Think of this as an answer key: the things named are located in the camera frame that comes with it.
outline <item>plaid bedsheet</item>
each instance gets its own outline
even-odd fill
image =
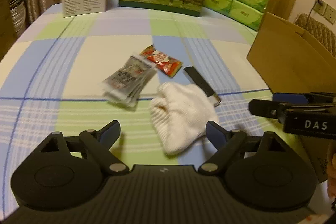
[[[207,139],[176,157],[166,157],[161,150],[148,105],[160,83],[189,83],[182,70],[173,79],[158,72],[142,91],[135,112],[102,98],[99,83],[150,44],[199,70],[222,98],[216,111],[223,127],[251,135],[276,131],[291,141],[293,136],[247,110],[251,98],[271,98],[246,60],[255,36],[251,29],[206,8],[200,18],[124,7],[63,18],[61,5],[50,7],[0,63],[0,219],[17,208],[10,187],[12,173],[51,131],[77,135],[117,119],[123,138],[111,151],[130,167],[198,168],[215,152]]]

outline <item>power cord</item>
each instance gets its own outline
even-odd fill
[[[305,30],[305,31],[307,30],[307,25],[308,25],[308,20],[309,20],[309,18],[310,18],[310,14],[311,14],[311,12],[314,10],[316,4],[319,4],[320,6],[323,6],[322,1],[320,1],[320,0],[315,1],[314,5],[313,5],[313,7],[311,8],[311,10],[310,10],[310,12],[309,12],[309,15],[308,15],[308,17],[307,17],[306,26],[304,27],[304,30]]]

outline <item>electrical socket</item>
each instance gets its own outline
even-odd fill
[[[328,20],[331,24],[335,24],[336,21],[336,10],[330,5],[327,5],[327,9],[324,12],[324,18]]]
[[[323,5],[321,6],[320,4],[318,4],[318,3],[316,3],[315,5],[314,5],[314,11],[315,12],[317,12],[319,15],[324,15],[324,13],[325,13],[325,11],[326,11],[326,9],[327,9],[327,5],[328,4],[326,4],[323,0],[319,0],[319,1],[321,1],[322,3],[323,3]]]

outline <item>red packaging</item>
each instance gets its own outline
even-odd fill
[[[169,77],[174,77],[174,75],[179,71],[182,66],[182,62],[167,56],[163,52],[158,51],[154,48],[154,45],[150,45],[145,48],[141,53],[141,56],[147,58],[153,63],[156,63],[156,67],[162,70]]]

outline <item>white knit glove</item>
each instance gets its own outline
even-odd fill
[[[178,154],[205,135],[208,121],[218,123],[214,106],[195,84],[166,82],[160,85],[150,111],[166,154]]]

